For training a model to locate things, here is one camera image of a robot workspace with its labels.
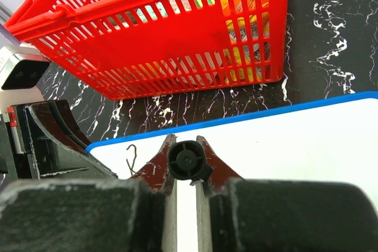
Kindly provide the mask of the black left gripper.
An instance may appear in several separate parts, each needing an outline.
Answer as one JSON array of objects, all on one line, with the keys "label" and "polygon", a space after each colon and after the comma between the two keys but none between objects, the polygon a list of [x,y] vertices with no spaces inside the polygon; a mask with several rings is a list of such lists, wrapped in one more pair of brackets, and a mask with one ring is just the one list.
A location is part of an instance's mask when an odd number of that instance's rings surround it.
[{"label": "black left gripper", "polygon": [[67,100],[10,106],[1,114],[1,173],[11,180],[118,176],[86,150]]}]

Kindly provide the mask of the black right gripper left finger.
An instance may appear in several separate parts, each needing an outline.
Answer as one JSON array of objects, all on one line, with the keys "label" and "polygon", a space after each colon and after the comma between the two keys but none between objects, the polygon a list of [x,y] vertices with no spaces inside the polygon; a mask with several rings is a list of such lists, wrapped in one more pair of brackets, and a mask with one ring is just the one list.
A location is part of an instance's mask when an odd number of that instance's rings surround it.
[{"label": "black right gripper left finger", "polygon": [[176,251],[177,186],[167,154],[129,179],[24,179],[1,192],[2,251]]}]

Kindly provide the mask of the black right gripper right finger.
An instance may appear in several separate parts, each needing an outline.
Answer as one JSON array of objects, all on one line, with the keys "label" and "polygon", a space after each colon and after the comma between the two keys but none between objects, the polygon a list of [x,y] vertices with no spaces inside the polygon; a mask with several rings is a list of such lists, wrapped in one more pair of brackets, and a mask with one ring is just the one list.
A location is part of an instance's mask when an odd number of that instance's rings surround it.
[{"label": "black right gripper right finger", "polygon": [[359,187],[243,179],[196,140],[213,168],[196,186],[200,251],[377,250],[377,212]]}]

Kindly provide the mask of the black whiteboard marker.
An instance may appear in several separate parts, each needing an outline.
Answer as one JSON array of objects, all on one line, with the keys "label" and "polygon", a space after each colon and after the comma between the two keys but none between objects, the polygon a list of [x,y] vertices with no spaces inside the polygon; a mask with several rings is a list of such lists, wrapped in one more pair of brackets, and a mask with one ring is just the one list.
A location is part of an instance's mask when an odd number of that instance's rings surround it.
[{"label": "black whiteboard marker", "polygon": [[190,180],[191,186],[207,181],[213,173],[203,147],[194,140],[171,145],[167,153],[167,165],[175,179]]}]

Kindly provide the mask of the blue framed whiteboard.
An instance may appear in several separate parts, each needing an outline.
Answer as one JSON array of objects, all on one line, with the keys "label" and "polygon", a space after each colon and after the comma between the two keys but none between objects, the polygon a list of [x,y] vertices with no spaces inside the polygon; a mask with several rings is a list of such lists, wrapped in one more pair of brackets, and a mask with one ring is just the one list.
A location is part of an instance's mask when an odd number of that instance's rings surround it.
[{"label": "blue framed whiteboard", "polygon": [[[243,179],[355,185],[377,212],[375,91],[104,140],[87,150],[128,179],[157,154],[167,135],[174,135],[175,143],[203,136]],[[201,183],[175,182],[177,251],[200,251],[196,186]]]}]

